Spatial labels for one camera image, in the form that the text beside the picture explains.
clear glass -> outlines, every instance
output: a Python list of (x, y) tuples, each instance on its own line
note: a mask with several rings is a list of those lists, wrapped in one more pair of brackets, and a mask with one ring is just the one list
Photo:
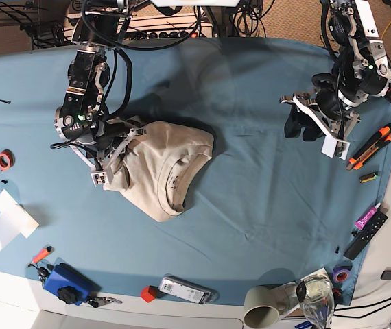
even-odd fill
[(334, 314), (333, 286), (331, 281), (321, 274), (304, 279), (307, 293), (300, 307), (304, 316), (318, 329), (329, 328)]

orange utility knife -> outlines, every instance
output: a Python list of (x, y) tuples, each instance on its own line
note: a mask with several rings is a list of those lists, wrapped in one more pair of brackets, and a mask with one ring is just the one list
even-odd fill
[(372, 135), (362, 148), (349, 159), (347, 170), (358, 170), (363, 167), (380, 149), (391, 142), (391, 123), (385, 125)]

beige t-shirt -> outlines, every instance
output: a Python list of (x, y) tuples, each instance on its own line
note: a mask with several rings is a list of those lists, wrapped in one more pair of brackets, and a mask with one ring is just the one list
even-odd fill
[(183, 212), (188, 187), (196, 173), (212, 159), (213, 136), (203, 130), (156, 121), (143, 127), (146, 134), (127, 146), (123, 160), (112, 166), (112, 184), (156, 221)]

purple tape roll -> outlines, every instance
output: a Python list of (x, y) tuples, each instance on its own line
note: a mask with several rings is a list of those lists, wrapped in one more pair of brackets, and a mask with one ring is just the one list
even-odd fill
[(339, 266), (333, 270), (333, 281), (342, 283), (349, 279), (351, 268), (349, 266)]

white floor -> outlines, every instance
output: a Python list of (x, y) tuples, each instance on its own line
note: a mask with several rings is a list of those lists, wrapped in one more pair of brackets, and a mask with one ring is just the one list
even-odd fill
[(38, 312), (0, 302), (0, 329), (30, 329)]

